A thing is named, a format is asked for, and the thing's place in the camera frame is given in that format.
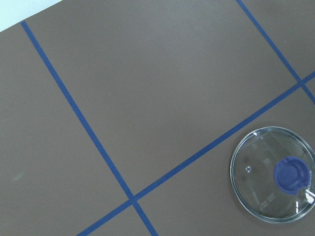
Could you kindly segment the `glass pot lid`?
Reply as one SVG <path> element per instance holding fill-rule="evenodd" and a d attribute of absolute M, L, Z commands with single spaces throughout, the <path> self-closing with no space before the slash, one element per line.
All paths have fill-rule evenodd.
<path fill-rule="evenodd" d="M 247 134 L 233 152 L 230 178 L 241 205 L 264 222 L 291 223 L 315 207 L 315 152 L 289 129 Z"/>

